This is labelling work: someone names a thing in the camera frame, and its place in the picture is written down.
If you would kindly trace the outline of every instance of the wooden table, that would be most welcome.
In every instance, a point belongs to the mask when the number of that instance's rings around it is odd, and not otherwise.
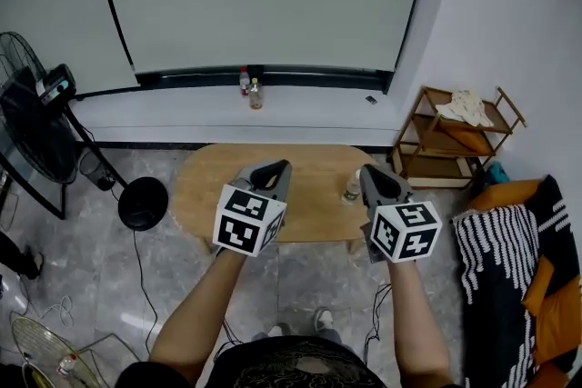
[[[341,194],[352,173],[374,164],[348,145],[213,144],[186,160],[177,177],[172,212],[182,227],[210,253],[216,206],[223,185],[249,164],[287,159],[293,165],[285,226],[279,243],[347,241],[353,252],[368,222],[361,200],[343,205]]]

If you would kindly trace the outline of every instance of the fan base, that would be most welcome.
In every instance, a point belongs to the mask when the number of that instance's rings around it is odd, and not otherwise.
[[[159,180],[144,176],[124,189],[117,211],[127,228],[143,232],[154,228],[164,218],[167,204],[166,187]]]

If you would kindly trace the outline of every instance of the plastic bottle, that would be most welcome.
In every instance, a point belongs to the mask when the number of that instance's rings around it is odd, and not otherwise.
[[[248,95],[248,86],[251,84],[251,78],[248,76],[246,66],[243,66],[240,69],[240,78],[238,78],[238,82],[240,83],[240,94]]]
[[[346,190],[342,194],[342,203],[344,205],[351,205],[362,192],[362,187],[360,186],[360,171],[356,170],[354,174],[350,177],[346,184]]]
[[[62,377],[68,378],[73,369],[75,369],[76,363],[77,363],[76,356],[72,353],[67,354],[65,357],[63,357],[63,359],[61,359],[61,362],[58,363],[56,371]]]
[[[253,78],[251,86],[248,88],[249,103],[253,110],[263,108],[263,86],[256,78]]]

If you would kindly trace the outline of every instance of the orange cushion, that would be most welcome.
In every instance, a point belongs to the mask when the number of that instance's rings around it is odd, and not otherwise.
[[[527,384],[526,388],[564,388],[567,375],[552,363],[545,363],[536,373],[536,376]]]
[[[464,130],[462,128],[455,128],[445,124],[440,125],[440,129],[457,140],[464,147],[477,152],[482,155],[489,155],[491,153],[491,146],[487,142],[485,135],[480,131]]]
[[[469,208],[480,211],[522,204],[537,191],[539,180],[494,184],[470,202]]]
[[[542,306],[544,297],[546,296],[547,286],[552,279],[553,273],[554,265],[552,265],[552,263],[542,255],[537,264],[536,276],[534,276],[531,285],[529,285],[526,299],[523,301],[523,305],[529,310],[529,313],[534,316],[539,314],[539,309]]]
[[[536,320],[536,365],[558,357],[580,344],[580,275],[544,299]]]

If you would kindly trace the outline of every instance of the black and white blanket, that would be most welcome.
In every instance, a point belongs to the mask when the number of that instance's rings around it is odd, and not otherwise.
[[[464,265],[466,386],[521,388],[533,377],[536,330],[534,318],[521,302],[538,258],[552,254],[552,249],[562,254],[568,247],[573,251],[566,273],[569,280],[578,270],[574,238],[556,180],[548,176],[526,204],[485,213],[469,211],[454,223]],[[550,288],[559,289],[566,278],[553,278]]]

